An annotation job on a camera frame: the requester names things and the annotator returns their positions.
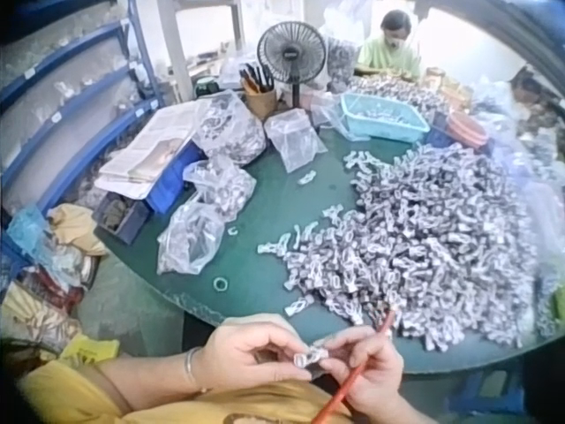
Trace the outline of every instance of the electric fan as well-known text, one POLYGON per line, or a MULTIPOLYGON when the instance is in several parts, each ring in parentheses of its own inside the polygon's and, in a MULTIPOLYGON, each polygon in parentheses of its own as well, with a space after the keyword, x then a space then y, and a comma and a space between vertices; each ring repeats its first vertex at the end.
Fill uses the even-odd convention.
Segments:
POLYGON ((299 107, 300 84, 316 78, 326 63, 326 43, 304 22, 281 22, 260 38, 257 58, 277 81, 292 85, 292 106, 299 107))

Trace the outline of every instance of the yellow shirt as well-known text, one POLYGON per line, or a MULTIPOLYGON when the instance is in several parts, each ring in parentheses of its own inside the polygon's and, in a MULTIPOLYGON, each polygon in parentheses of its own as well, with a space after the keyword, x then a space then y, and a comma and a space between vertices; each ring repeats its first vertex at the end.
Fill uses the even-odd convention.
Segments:
MULTIPOLYGON (((310 422, 329 395, 305 382, 281 382, 253 389, 209 392, 194 400, 122 416, 106 393, 74 369, 51 361, 21 383, 47 422, 265 424, 310 422)), ((351 423, 341 406, 328 423, 351 423)))
POLYGON ((376 69, 408 71, 415 77, 420 75, 420 63, 416 53, 406 46, 390 49, 383 35, 365 42, 359 53, 358 63, 376 69))

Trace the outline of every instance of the woman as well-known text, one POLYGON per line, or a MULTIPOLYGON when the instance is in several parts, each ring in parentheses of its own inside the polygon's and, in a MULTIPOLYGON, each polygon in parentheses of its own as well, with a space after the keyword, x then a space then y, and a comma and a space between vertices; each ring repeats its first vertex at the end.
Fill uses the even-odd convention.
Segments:
POLYGON ((371 74, 394 69, 418 78, 419 57, 405 45, 412 30, 410 16, 403 11, 390 11, 382 20, 380 29, 382 35, 367 40, 361 49, 356 67, 358 73, 371 74))
MULTIPOLYGON (((368 360, 348 402, 373 423, 433 422, 398 394, 403 359, 370 327, 326 339, 320 362, 339 383, 368 360)), ((108 360, 73 370, 53 361, 33 371, 22 389, 48 422, 309 422, 329 395, 290 358, 307 346, 281 317, 227 320, 206 346, 168 358, 108 360), (279 360, 257 361, 258 352, 279 360)), ((352 422, 341 405, 328 423, 352 422)))

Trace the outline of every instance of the round table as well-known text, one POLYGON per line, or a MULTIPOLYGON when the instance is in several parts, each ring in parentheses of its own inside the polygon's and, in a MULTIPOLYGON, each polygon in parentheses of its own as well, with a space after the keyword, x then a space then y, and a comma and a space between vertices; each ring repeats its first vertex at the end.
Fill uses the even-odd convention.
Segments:
MULTIPOLYGON (((352 171, 343 167, 343 157, 352 149, 369 150, 374 156, 391 163, 395 156, 410 148, 407 144, 389 140, 352 143, 333 131, 322 131, 320 136, 328 152, 317 155, 312 163, 291 174, 286 173, 273 148, 246 167, 257 179, 257 186, 237 220, 226 225, 226 229, 236 227, 237 235, 224 233, 215 258, 198 276, 177 273, 158 276, 155 271, 157 236, 167 227, 170 214, 186 201, 189 193, 184 193, 168 216, 153 216, 132 246, 122 244, 100 228, 96 234, 110 251, 165 299, 205 322, 218 325, 229 316, 264 312, 284 314, 283 309, 299 294, 283 288, 287 279, 283 262, 273 255, 257 254, 257 245, 278 241, 285 232, 294 232, 295 224, 302 228, 312 221, 322 222, 321 211, 332 205, 341 203, 345 210, 354 207, 357 195, 350 186, 352 171), (316 178, 307 185, 299 185, 298 180, 310 170, 317 172, 316 178), (228 290, 215 290, 217 277, 229 282, 228 290)), ((307 343, 350 325, 320 304, 308 307, 289 321, 307 343)), ((497 345, 469 332, 461 344, 444 353, 427 352, 421 340, 397 337, 395 345, 404 357, 406 373, 431 374, 482 367, 549 341, 531 335, 525 338, 524 347, 517 349, 497 345)))

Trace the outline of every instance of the hand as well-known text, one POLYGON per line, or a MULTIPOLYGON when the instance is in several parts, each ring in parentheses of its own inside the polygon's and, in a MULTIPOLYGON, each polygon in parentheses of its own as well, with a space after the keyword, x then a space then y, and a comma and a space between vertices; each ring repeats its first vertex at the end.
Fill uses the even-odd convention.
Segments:
POLYGON ((356 410, 371 417, 378 408, 387 408, 389 401, 399 398, 398 388, 403 375, 403 358, 384 334, 368 326, 345 329, 324 342, 330 358, 320 362, 340 384, 350 371, 367 361, 365 371, 351 386, 347 401, 356 410))
POLYGON ((308 371, 291 362, 295 353, 307 352, 308 347, 295 332, 280 325, 277 320, 282 318, 268 315, 266 319, 261 315, 261 322, 246 320, 227 320, 194 354, 192 373, 200 387, 237 390, 269 382, 312 379, 308 371), (286 360, 259 363, 257 353, 263 351, 279 353, 279 358, 286 360))

